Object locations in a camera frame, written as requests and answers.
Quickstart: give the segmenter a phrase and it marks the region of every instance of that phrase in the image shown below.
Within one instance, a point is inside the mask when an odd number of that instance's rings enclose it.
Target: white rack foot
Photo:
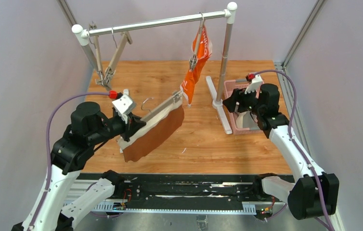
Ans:
[[[216,102],[217,91],[216,88],[214,87],[214,83],[213,80],[211,79],[211,76],[206,77],[206,82],[208,89],[210,90],[211,97],[213,98],[213,107],[217,110],[219,114],[219,118],[222,123],[222,126],[224,127],[224,131],[226,134],[232,134],[233,130],[231,130],[230,123],[228,123],[227,115],[225,114],[222,108],[222,100],[220,100],[220,102]]]

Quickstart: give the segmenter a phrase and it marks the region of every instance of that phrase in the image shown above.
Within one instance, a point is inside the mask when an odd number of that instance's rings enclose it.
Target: wood grain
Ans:
[[[244,78],[248,72],[274,69],[272,61],[229,61],[226,79]],[[188,61],[123,61],[120,62],[113,89],[130,90],[130,96],[138,104],[134,114],[143,116],[140,105],[148,98],[144,108],[153,109],[179,89]],[[220,61],[208,61],[200,81],[196,85],[190,108],[183,103],[185,119],[183,125],[159,148],[138,162],[125,163],[123,154],[115,140],[109,141],[85,166],[85,172],[104,172],[112,169],[120,173],[196,173],[196,174],[259,174],[274,172],[290,174],[284,158],[274,144],[263,133],[248,135],[226,135],[211,106],[211,96],[205,76],[212,76],[216,85]],[[89,91],[105,91],[95,84],[94,74]],[[274,73],[262,75],[265,82],[279,86]],[[104,96],[89,96],[88,101],[101,105],[102,112],[112,116],[112,104]],[[281,111],[287,115],[283,97]]]

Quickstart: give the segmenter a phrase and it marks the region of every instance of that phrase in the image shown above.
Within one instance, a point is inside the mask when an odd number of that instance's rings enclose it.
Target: white wall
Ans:
[[[28,215],[45,177],[48,116],[60,101],[85,91],[90,76],[55,0],[0,1],[0,230]],[[75,106],[58,113],[52,142]]]
[[[226,9],[232,0],[68,0],[79,24],[94,21],[99,28]],[[316,0],[235,0],[237,16],[230,60],[283,61]],[[212,59],[221,59],[226,20],[206,21],[213,42]],[[134,43],[122,60],[188,60],[199,22],[131,31]],[[100,37],[102,58],[114,52],[111,35]]]
[[[363,230],[363,1],[327,1],[288,68],[309,147],[340,179],[348,231]]]

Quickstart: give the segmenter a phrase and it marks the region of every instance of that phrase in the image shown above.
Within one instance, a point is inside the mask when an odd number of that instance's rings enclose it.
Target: pink plastic bin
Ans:
[[[248,82],[245,81],[245,79],[241,80],[241,82],[236,82],[236,80],[226,80],[224,81],[224,97],[227,99],[231,96],[233,93],[233,90],[236,88],[246,88],[248,87]],[[251,130],[250,128],[237,128],[237,125],[235,125],[235,121],[238,118],[236,113],[228,113],[230,116],[230,125],[231,129],[233,130],[234,135],[244,135],[244,134],[250,134],[250,133],[258,133],[261,132],[261,130]]]

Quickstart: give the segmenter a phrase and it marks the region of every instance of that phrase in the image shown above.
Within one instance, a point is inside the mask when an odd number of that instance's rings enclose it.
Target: orange cloth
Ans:
[[[198,32],[192,44],[192,50],[194,52],[195,43],[197,41]],[[183,95],[188,101],[189,106],[192,104],[194,87],[200,78],[201,70],[203,69],[206,61],[210,58],[213,52],[213,45],[207,36],[206,27],[203,27],[203,31],[200,38],[200,45],[197,52],[197,64],[193,71],[189,70],[184,77],[183,83],[180,85],[180,90],[183,91]]]

